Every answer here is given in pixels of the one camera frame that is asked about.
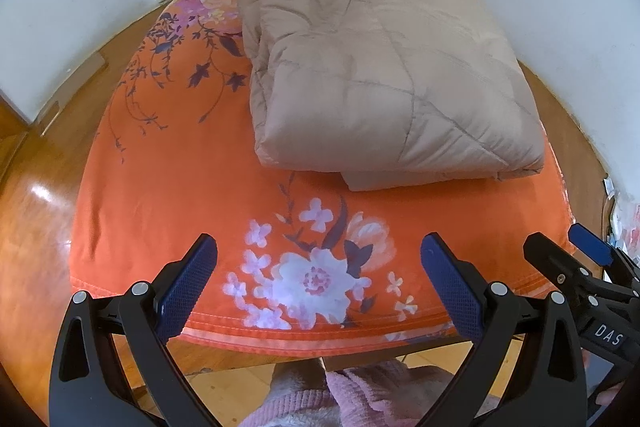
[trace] folded comforter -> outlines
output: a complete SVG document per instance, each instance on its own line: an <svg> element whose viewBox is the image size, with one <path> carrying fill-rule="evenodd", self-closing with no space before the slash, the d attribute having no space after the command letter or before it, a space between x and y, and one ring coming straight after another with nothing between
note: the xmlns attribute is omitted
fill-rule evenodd
<svg viewBox="0 0 640 427"><path fill-rule="evenodd" d="M481 0L239 0L263 165L352 190L539 172L544 139Z"/></svg>

